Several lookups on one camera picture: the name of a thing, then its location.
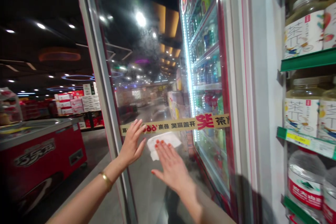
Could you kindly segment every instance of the green shelf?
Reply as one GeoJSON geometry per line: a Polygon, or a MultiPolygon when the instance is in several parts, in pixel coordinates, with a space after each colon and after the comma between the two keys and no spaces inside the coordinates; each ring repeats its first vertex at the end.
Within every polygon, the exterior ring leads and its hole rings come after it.
{"type": "Polygon", "coordinates": [[[336,48],[283,59],[281,61],[281,72],[332,64],[336,64],[336,48]]]}
{"type": "Polygon", "coordinates": [[[299,133],[294,130],[278,127],[277,137],[294,143],[322,156],[336,160],[336,143],[299,133]]]}
{"type": "Polygon", "coordinates": [[[314,218],[307,214],[303,209],[296,205],[287,196],[283,199],[283,204],[287,207],[296,217],[303,221],[305,224],[319,224],[314,218]]]}

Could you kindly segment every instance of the yellow price tag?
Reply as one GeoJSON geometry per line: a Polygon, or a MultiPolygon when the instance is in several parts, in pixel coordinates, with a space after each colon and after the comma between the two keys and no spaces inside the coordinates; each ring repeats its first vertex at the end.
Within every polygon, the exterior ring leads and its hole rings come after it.
{"type": "Polygon", "coordinates": [[[310,145],[310,140],[303,138],[302,136],[297,136],[292,133],[287,132],[287,138],[290,138],[296,142],[301,143],[301,145],[309,146],[310,145]]]}

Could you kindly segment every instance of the hand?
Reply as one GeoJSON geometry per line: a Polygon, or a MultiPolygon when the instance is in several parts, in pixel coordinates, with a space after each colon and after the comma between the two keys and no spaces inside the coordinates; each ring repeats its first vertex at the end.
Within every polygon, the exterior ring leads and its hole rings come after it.
{"type": "Polygon", "coordinates": [[[141,123],[142,119],[139,121],[136,119],[133,123],[131,123],[131,126],[127,130],[125,141],[118,156],[125,166],[129,166],[137,160],[145,148],[146,138],[143,138],[138,146],[138,138],[142,131],[146,128],[146,125],[140,127],[141,123]]]}
{"type": "Polygon", "coordinates": [[[155,149],[163,167],[163,173],[159,170],[152,170],[152,173],[166,183],[177,194],[180,194],[186,186],[194,183],[189,176],[188,170],[171,144],[164,141],[156,141],[155,149]]]}

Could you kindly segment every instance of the gold bracelet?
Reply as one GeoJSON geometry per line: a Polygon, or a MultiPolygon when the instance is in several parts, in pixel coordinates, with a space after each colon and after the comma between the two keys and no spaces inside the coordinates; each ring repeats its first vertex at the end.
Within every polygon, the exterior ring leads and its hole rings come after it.
{"type": "Polygon", "coordinates": [[[99,174],[103,176],[103,179],[105,180],[106,185],[107,185],[108,192],[111,191],[112,186],[113,186],[111,180],[106,176],[105,172],[101,171],[99,174]]]}

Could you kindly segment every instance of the white tissue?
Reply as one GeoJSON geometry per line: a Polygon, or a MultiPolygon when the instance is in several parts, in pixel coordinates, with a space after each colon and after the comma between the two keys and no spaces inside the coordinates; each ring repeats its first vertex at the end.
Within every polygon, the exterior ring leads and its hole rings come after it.
{"type": "Polygon", "coordinates": [[[158,153],[155,150],[156,140],[159,140],[159,141],[163,140],[163,141],[165,141],[166,144],[171,144],[174,148],[181,145],[181,141],[179,140],[179,138],[171,131],[163,133],[161,135],[156,135],[156,136],[148,139],[147,147],[150,150],[150,156],[151,156],[153,161],[154,160],[159,160],[158,153]]]}

